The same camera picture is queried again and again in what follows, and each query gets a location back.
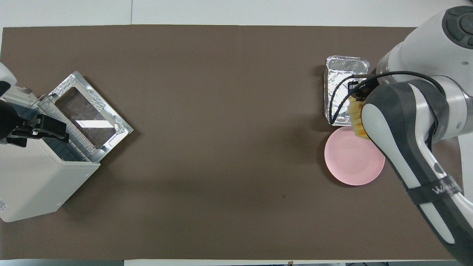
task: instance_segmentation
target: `pink plate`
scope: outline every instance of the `pink plate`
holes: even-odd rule
[[[325,144],[324,155],[332,175],[352,186],[375,180],[385,162],[384,155],[373,142],[355,135],[353,126],[335,130]]]

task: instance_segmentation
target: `black strap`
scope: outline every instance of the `black strap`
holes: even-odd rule
[[[0,96],[2,96],[10,87],[10,83],[6,81],[0,81]]]
[[[432,84],[424,80],[410,80],[408,83],[419,89],[427,101],[427,105],[435,120],[433,133],[435,133],[436,139],[434,142],[439,141],[445,135],[445,132],[447,132],[448,117],[450,115],[450,107],[445,97],[445,92],[435,89]]]
[[[462,189],[452,176],[446,176],[432,183],[407,190],[407,194],[415,205],[435,202],[458,192],[462,192]]]

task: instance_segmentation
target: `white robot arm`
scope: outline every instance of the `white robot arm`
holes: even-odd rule
[[[473,265],[473,204],[429,147],[473,132],[473,7],[425,22],[380,61],[376,74],[352,90],[372,87],[361,111],[365,131],[446,249]]]
[[[15,86],[16,82],[10,70],[0,63],[0,97],[8,98],[9,95],[14,98],[14,91],[20,89]],[[33,119],[22,118],[13,105],[0,99],[0,144],[26,147],[27,138],[55,138],[67,143],[69,134],[65,123],[44,114],[38,114]]]

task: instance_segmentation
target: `black cable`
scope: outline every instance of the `black cable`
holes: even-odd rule
[[[351,265],[356,264],[356,263],[363,263],[363,265],[368,266],[368,265],[366,264],[366,262],[353,262],[353,263],[348,264],[347,266],[351,266]],[[381,263],[384,264],[384,265],[389,266],[389,262],[381,262]]]
[[[353,79],[353,75],[344,78],[342,81],[340,81],[340,83],[338,83],[338,85],[337,85],[337,86],[335,87],[335,89],[333,90],[332,98],[330,98],[329,111],[328,111],[328,112],[329,112],[329,118],[330,118],[330,121],[329,121],[330,124],[335,123],[335,119],[336,119],[336,117],[338,116],[338,113],[340,112],[340,111],[338,110],[338,112],[335,113],[335,117],[332,119],[333,98],[335,98],[335,93],[337,93],[338,88],[340,88],[340,86],[341,86],[345,81],[347,81],[347,80],[349,80],[349,79]],[[342,103],[338,106],[338,108],[341,109],[341,106],[343,106],[344,103],[345,103],[345,102],[342,102]]]
[[[417,72],[412,72],[412,71],[392,71],[392,72],[385,72],[385,73],[381,73],[381,74],[378,74],[378,75],[375,75],[371,78],[368,78],[364,81],[362,81],[360,84],[358,84],[356,87],[354,87],[348,94],[345,98],[343,98],[342,102],[340,103],[340,105],[338,106],[335,114],[333,115],[332,117],[332,105],[330,105],[330,124],[333,124],[335,123],[335,119],[337,118],[338,114],[340,113],[340,110],[342,109],[342,106],[343,104],[348,100],[348,98],[350,97],[351,94],[357,92],[363,85],[365,85],[366,83],[370,82],[370,81],[373,81],[375,79],[378,79],[378,78],[381,78],[381,77],[385,77],[385,76],[392,76],[392,75],[409,75],[409,76],[415,76],[415,77],[419,77],[419,78],[422,78],[422,79],[425,79],[427,81],[429,81],[430,83],[432,83],[443,95],[445,95],[445,92],[442,88],[442,86],[436,81],[434,80],[433,78],[427,76],[427,75],[424,75],[424,74],[421,74],[421,73],[417,73]],[[347,77],[345,78],[344,80],[342,80],[335,89],[337,89],[338,87],[340,87],[340,85],[347,81],[348,79],[351,79],[351,78],[356,78],[357,75],[352,75],[350,77]],[[437,128],[437,125],[438,125],[438,120],[437,120],[437,117],[435,116],[435,113],[433,113],[433,116],[434,116],[434,126],[435,128]]]

